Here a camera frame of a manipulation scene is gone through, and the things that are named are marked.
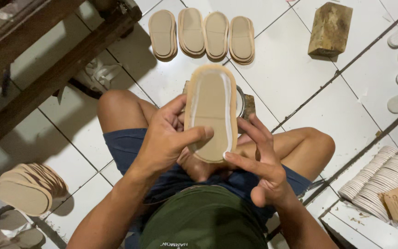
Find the wooden block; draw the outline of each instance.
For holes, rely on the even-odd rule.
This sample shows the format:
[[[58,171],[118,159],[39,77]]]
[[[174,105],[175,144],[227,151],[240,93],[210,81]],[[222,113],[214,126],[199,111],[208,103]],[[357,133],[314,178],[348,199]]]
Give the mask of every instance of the wooden block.
[[[311,32],[309,55],[334,57],[345,51],[352,8],[325,3],[316,10]]]

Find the knee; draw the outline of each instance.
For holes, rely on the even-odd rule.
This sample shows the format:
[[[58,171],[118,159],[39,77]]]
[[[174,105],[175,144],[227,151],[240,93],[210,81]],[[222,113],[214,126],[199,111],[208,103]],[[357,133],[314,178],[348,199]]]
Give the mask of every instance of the knee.
[[[314,140],[315,143],[317,143],[319,147],[324,148],[327,153],[334,154],[334,151],[336,150],[336,143],[330,135],[323,133],[313,127],[306,127],[304,129],[305,133],[307,134],[307,138]]]
[[[108,90],[98,101],[98,113],[112,110],[126,103],[137,102],[137,96],[129,90]]]

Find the foam insole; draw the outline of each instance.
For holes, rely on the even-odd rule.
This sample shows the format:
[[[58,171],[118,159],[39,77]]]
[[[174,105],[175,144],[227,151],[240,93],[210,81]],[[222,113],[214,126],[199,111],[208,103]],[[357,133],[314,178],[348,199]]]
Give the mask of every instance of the foam insole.
[[[211,13],[205,23],[207,33],[208,52],[213,56],[222,56],[225,53],[227,20],[220,12]]]
[[[169,55],[172,51],[172,17],[168,11],[162,10],[151,16],[152,44],[155,52],[160,56]]]
[[[206,162],[223,162],[223,153],[232,151],[237,141],[236,83],[222,66],[198,68],[188,84],[186,125],[211,126],[214,136],[189,146],[197,157]]]
[[[197,9],[188,8],[184,11],[184,44],[192,52],[199,52],[204,47],[201,19],[202,17]]]
[[[31,216],[39,216],[51,207],[47,190],[17,180],[0,181],[0,200]]]
[[[231,46],[236,57],[249,58],[252,54],[251,30],[249,20],[243,16],[233,19]]]

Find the beige insole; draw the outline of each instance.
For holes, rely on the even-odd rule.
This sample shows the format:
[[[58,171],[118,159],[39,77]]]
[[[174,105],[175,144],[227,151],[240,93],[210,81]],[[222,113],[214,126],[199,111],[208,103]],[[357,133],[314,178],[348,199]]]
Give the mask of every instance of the beige insole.
[[[185,127],[211,126],[214,136],[188,146],[202,161],[223,163],[223,153],[237,142],[236,82],[224,66],[204,65],[196,69],[188,84]]]
[[[52,196],[38,185],[6,178],[0,181],[0,200],[27,215],[40,216],[50,209]]]
[[[207,54],[214,59],[225,56],[228,50],[229,23],[227,17],[220,12],[210,13],[205,18],[203,27]]]
[[[180,44],[184,45],[188,52],[202,53],[205,49],[202,34],[202,15],[195,8],[187,8],[179,13],[179,17]]]
[[[236,16],[231,20],[229,51],[238,64],[247,65],[254,60],[254,28],[250,19]]]
[[[153,52],[156,56],[167,58],[177,49],[176,22],[174,15],[167,10],[154,13],[149,20],[149,32]]]

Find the man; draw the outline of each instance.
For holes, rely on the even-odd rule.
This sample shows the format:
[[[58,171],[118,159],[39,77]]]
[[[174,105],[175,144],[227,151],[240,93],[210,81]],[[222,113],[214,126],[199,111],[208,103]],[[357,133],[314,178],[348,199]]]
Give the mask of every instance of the man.
[[[183,130],[186,99],[158,110],[129,91],[103,94],[98,118],[124,176],[68,248],[117,249],[136,218],[140,248],[267,248],[265,223],[276,211],[290,248],[337,248],[296,198],[333,156],[330,136],[313,128],[272,135],[255,115],[251,124],[238,118],[246,135],[237,153],[225,153],[225,172],[186,149],[214,134],[211,127]]]

